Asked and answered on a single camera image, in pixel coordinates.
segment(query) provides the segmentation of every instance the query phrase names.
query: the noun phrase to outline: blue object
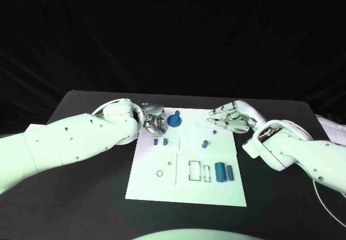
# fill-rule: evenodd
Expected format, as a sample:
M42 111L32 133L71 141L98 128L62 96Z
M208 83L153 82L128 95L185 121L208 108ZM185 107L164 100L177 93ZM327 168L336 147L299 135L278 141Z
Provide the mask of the blue object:
M208 141L203 141L202 148L205 149L208 147Z
M224 183L225 181L228 181L224 162L215 163L215 174L216 174L216 181L219 183Z
M228 180L234 181L235 178L234 178L234 172L232 172L232 166L231 165L226 166L226 172L228 172Z
M182 118L179 117L180 115L180 112L179 111L175 111L175 115L170 115L167 117L167 124L176 128L177 126L180 126L182 124Z

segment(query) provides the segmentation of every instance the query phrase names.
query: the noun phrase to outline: blue lid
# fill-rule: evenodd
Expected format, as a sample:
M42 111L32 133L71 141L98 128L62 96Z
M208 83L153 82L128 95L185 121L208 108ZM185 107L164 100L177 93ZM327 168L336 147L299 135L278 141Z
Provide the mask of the blue lid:
M179 117L179 115L170 115L167 117L167 124L176 128L180 124L182 124L182 118Z

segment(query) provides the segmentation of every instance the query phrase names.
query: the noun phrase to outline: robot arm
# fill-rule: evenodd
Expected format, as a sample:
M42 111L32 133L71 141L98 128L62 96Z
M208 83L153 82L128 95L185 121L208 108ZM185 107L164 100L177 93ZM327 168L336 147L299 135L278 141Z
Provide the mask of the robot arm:
M143 127L150 133L163 134L164 107L147 103L140 107L128 99L117 99L92 114L68 117L35 131L2 138L0 194L39 172L130 143Z
M277 171L299 164L314 181L346 193L346 146L330 141L314 141L306 130L287 120L267 122L251 105L238 100L211 111L221 119L208 121L235 133L254 130L242 148L252 158L263 158Z

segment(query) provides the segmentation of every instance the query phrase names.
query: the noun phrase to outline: black background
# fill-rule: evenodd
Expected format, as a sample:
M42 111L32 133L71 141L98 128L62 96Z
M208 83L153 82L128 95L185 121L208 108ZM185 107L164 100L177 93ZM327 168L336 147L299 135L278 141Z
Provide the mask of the black background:
M235 100L71 91L48 123L92 112L103 103L126 97L137 103L160 101L167 107L196 109L212 109ZM247 101L265 118L296 122L313 139L327 140L306 103ZM306 172L296 164L276 171L260 157L252 159L242 150L251 136L251 132L234 135L247 207L126 199L137 145L133 141L81 162L33 175L0 196L0 238L130 240L159 231L198 228L265 240L343 240L345 227L322 206ZM329 210L345 223L345 197L319 183L316 186Z
M301 100L346 120L335 2L2 0L0 133L72 89Z

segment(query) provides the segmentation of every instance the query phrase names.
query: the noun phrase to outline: white cable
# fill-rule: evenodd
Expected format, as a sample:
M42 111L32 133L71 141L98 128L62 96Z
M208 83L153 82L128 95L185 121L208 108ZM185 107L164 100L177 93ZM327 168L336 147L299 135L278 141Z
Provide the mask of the white cable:
M322 198L320 198L320 195L319 195L319 192L317 192L317 188L316 188L316 181L313 180L312 183L313 183L314 191L316 191L316 194L317 194L317 197L319 197L319 201L320 201L320 203L322 203L322 206L325 207L326 211L329 212L329 214L330 214L330 216L335 218L335 220L346 227L346 225L345 225L345 224L339 221L339 219L335 217L335 215L332 214L332 212L329 211L329 209L327 209L327 207L326 207L326 205L325 205L325 203L323 203L323 200L322 200Z

